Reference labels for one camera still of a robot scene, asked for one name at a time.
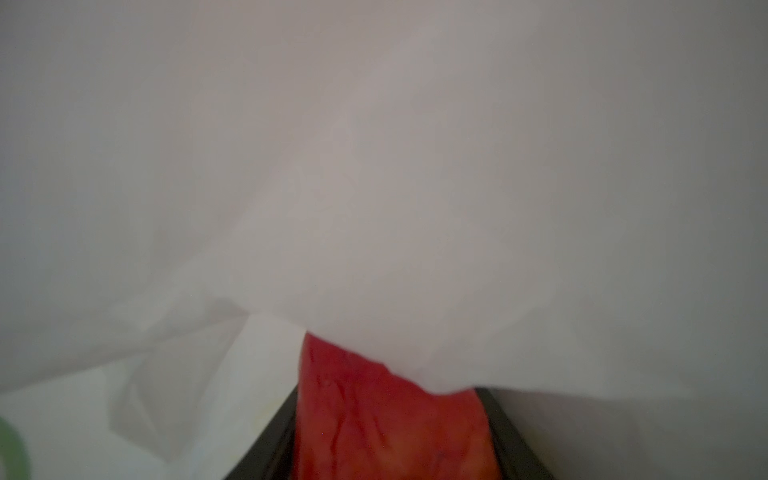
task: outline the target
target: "red object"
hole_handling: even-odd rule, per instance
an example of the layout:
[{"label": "red object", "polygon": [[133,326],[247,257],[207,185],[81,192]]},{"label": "red object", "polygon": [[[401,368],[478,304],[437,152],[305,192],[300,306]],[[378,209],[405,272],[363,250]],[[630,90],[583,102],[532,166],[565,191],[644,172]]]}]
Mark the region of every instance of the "red object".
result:
[{"label": "red object", "polygon": [[435,396],[380,363],[307,334],[294,480],[499,480],[474,391]]}]

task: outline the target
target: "green object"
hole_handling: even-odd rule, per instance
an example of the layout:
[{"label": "green object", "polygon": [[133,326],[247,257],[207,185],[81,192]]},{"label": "green object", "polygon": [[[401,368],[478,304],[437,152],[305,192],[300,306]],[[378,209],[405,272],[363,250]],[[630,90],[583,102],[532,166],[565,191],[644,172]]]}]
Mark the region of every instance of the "green object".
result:
[{"label": "green object", "polygon": [[22,436],[0,417],[0,459],[6,480],[31,480],[29,454]]}]

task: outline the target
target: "red fruit slice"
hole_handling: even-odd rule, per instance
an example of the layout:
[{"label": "red fruit slice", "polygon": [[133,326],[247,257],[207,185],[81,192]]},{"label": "red fruit slice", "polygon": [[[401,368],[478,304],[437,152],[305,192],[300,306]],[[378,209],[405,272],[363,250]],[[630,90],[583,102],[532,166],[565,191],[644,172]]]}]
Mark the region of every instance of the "red fruit slice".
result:
[{"label": "red fruit slice", "polygon": [[474,391],[430,395],[380,363],[304,338],[295,480],[499,480]]}]

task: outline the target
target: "white plastic bag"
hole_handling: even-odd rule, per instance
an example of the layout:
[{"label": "white plastic bag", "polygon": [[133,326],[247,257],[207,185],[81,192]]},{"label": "white plastic bag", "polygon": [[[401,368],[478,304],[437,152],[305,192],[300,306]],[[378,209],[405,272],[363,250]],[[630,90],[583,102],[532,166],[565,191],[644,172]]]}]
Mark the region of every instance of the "white plastic bag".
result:
[{"label": "white plastic bag", "polygon": [[768,472],[757,6],[3,9],[0,415],[40,478],[220,478],[289,323],[514,390],[563,480]]}]

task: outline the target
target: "dark edge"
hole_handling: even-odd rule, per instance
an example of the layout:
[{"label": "dark edge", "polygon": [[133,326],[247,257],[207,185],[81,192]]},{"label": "dark edge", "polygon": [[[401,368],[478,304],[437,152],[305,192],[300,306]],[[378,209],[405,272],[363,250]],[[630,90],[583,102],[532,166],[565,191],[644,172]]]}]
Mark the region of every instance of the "dark edge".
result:
[{"label": "dark edge", "polygon": [[293,463],[296,387],[259,435],[256,443],[225,480],[284,480]]},{"label": "dark edge", "polygon": [[475,389],[491,427],[498,466],[508,480],[554,480],[488,389]]}]

